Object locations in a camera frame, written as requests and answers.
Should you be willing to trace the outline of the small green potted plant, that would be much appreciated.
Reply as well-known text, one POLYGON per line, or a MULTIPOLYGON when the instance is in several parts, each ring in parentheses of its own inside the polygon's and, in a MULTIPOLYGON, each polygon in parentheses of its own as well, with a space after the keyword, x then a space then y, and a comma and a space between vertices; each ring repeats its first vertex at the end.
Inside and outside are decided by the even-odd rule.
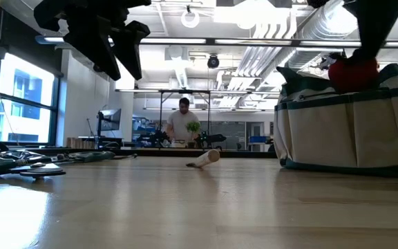
POLYGON ((193 149, 196 146, 196 139, 199 136, 201 124, 198 121, 191 121, 187 123, 186 128, 190 135, 190 139, 187 142, 187 147, 189 149, 193 149))

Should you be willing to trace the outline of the red gardening glove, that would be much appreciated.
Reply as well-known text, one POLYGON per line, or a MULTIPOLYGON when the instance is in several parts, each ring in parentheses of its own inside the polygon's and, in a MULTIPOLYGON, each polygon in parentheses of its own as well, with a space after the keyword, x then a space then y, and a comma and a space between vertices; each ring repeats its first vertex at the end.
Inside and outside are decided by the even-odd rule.
POLYGON ((339 93, 366 91, 378 80, 379 65, 375 58, 352 62, 340 54, 331 54, 329 58, 333 62, 328 68, 328 77, 339 93))

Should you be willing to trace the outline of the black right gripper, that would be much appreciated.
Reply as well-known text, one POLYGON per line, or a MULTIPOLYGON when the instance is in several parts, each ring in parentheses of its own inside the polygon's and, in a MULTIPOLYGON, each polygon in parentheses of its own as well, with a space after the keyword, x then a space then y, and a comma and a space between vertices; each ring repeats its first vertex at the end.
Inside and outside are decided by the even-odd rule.
MULTIPOLYGON (((329 0, 307 0, 313 8, 329 0)), ((398 0, 345 0, 343 7, 357 18, 361 47, 350 59, 374 59, 398 19, 398 0)))

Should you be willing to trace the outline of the wooden crate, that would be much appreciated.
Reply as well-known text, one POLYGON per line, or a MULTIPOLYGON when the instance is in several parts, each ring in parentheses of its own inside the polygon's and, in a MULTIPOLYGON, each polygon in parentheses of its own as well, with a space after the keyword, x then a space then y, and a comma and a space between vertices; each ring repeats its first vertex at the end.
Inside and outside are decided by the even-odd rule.
POLYGON ((66 139, 66 146, 71 149, 96 149, 93 137, 68 137, 66 139))

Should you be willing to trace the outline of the long ceiling light strip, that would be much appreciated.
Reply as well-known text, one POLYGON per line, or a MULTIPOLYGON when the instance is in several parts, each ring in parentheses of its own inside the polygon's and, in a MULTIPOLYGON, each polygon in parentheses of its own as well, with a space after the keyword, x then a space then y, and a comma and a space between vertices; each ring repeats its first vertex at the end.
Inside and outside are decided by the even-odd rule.
MULTIPOLYGON (((65 44, 63 37, 36 36, 39 44, 65 44)), ((194 46, 270 46, 270 47, 306 47, 306 48, 358 48, 358 40, 328 40, 328 39, 240 39, 240 38, 172 38, 151 37, 144 38, 142 45, 194 45, 194 46)), ((386 41, 382 48, 398 49, 398 41, 386 41)))

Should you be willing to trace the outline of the narrow trowel wooden handle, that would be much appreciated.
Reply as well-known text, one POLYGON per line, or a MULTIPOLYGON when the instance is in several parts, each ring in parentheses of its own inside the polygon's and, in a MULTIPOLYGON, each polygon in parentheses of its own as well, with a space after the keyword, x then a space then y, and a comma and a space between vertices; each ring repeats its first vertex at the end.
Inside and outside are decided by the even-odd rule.
POLYGON ((211 149, 201 156, 197 157, 193 162, 187 163, 187 167, 202 168, 209 164, 215 163, 220 160, 220 152, 216 149, 211 149))

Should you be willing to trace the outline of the black overhead gantry frame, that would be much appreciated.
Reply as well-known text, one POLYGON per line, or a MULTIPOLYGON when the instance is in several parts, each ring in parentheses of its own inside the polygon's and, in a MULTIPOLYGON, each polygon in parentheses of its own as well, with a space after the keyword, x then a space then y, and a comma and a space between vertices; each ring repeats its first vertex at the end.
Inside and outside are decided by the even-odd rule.
MULTIPOLYGON (((160 94, 160 106, 159 106, 159 125, 158 128, 155 130, 154 133, 151 135, 141 135, 137 138, 138 142, 147 141, 151 143, 152 148, 164 148, 164 141, 171 143, 170 138, 168 135, 162 130, 162 111, 163 111, 163 103, 167 100, 173 93, 179 94, 198 94, 199 96, 208 95, 208 98, 205 99, 205 102, 208 104, 211 102, 211 95, 212 94, 230 94, 230 95, 274 95, 274 92, 268 91, 210 91, 210 90, 191 90, 191 89, 116 89, 116 92, 124 92, 124 93, 158 93, 160 94)), ((199 111, 206 111, 207 112, 207 131, 203 133, 200 131, 198 138, 196 139, 196 144, 199 146, 199 149, 205 149, 203 147, 203 143, 207 144, 206 148, 211 149, 212 145, 215 142, 223 142, 224 136, 218 134, 210 134, 211 131, 211 111, 210 107, 198 109, 199 111)))

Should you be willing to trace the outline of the silver ventilation duct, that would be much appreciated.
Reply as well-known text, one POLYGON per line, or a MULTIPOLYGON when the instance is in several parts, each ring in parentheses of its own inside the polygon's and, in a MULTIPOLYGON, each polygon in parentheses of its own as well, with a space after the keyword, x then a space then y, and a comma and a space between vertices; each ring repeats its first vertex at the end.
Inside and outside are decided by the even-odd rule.
MULTIPOLYGON (((357 19, 344 7, 343 1, 329 1, 320 7, 309 21, 300 28, 297 39, 344 39, 357 29, 357 19)), ((285 66, 299 70, 320 52, 303 51, 295 48, 290 51, 290 58, 285 66)))

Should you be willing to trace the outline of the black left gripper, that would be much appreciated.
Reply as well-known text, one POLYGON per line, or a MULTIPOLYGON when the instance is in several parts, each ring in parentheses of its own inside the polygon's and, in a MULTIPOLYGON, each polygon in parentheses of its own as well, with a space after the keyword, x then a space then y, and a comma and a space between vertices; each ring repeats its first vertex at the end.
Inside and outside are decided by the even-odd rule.
POLYGON ((150 35, 149 27, 132 21, 111 33, 111 25, 123 24, 129 8, 149 6, 151 0, 42 0, 34 8, 34 18, 44 29, 58 31, 59 20, 67 21, 64 41, 86 56, 113 80, 120 79, 115 59, 119 59, 135 80, 142 78, 140 42, 150 35))

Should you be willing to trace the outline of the large window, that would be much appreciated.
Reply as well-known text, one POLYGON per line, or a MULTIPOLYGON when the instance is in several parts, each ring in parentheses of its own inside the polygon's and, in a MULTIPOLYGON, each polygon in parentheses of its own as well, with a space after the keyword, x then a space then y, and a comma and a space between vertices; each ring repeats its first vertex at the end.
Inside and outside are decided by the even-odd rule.
POLYGON ((10 53, 0 59, 0 141, 53 141, 59 79, 10 53))

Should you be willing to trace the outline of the beige green gardening bag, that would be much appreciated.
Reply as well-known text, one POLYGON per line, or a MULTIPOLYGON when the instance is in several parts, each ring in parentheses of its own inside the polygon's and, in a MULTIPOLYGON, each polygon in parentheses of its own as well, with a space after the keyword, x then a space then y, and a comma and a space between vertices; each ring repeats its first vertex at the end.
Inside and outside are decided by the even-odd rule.
POLYGON ((274 107, 281 166, 398 177, 398 65, 370 91, 340 94, 327 79, 278 68, 285 78, 274 107))

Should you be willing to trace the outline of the person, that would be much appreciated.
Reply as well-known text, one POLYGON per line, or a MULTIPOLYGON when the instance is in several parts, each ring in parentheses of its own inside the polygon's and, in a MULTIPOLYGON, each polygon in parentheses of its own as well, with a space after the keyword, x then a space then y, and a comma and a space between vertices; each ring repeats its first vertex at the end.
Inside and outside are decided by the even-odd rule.
POLYGON ((188 144, 196 138, 197 132, 189 131, 187 125, 190 122, 200 123, 197 115, 189 110, 189 105, 187 98, 181 98, 179 109, 168 117, 166 132, 171 140, 183 140, 188 144))

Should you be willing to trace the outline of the monitor on black stand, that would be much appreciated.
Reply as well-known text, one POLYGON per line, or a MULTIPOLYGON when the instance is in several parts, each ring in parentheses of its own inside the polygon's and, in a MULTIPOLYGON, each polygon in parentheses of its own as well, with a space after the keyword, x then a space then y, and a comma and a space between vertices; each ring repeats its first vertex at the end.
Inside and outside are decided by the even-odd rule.
POLYGON ((120 129, 121 109, 106 109, 97 112, 97 136, 103 131, 116 131, 120 129))

